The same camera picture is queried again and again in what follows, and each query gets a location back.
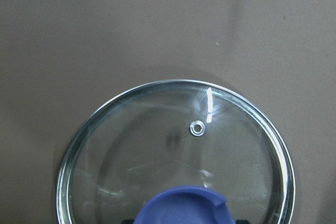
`gray surface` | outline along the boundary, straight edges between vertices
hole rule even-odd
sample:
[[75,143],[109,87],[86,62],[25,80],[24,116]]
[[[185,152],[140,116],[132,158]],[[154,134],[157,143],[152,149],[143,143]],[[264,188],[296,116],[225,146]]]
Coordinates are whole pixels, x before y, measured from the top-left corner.
[[282,133],[293,223],[336,207],[336,0],[0,0],[0,222],[55,223],[59,162],[104,101],[188,78],[237,91]]

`clear glass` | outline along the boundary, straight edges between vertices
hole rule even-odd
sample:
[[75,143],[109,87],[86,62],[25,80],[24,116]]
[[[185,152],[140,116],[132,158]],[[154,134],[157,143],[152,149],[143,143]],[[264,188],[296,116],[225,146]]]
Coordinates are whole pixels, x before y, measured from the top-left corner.
[[222,194],[234,219],[290,221],[294,178],[276,129],[241,96],[188,80],[129,90],[85,123],[60,169],[59,221],[121,224],[179,185]]

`round lid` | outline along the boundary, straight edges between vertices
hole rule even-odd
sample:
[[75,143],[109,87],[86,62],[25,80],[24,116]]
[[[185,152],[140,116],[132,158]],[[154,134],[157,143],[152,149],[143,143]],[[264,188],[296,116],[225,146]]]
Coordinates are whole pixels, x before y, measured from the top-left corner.
[[278,131],[242,96],[193,80],[133,88],[87,120],[62,160],[58,220],[133,223],[155,195],[184,185],[225,196],[235,221],[290,222],[295,182]]

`metal grommet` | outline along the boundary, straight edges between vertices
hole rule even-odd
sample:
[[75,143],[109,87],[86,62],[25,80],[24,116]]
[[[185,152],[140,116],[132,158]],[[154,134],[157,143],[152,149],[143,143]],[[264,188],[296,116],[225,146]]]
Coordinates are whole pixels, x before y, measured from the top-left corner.
[[190,124],[190,132],[194,136],[202,136],[205,132],[205,125],[202,121],[194,121]]

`pot lid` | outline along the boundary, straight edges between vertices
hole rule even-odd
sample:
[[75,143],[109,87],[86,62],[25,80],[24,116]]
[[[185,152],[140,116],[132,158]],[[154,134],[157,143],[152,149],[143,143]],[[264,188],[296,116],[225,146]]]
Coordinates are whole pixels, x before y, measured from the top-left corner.
[[234,220],[290,222],[295,182],[279,132],[239,94],[194,80],[133,88],[86,121],[60,167],[58,220],[131,223],[185,185],[223,195]]

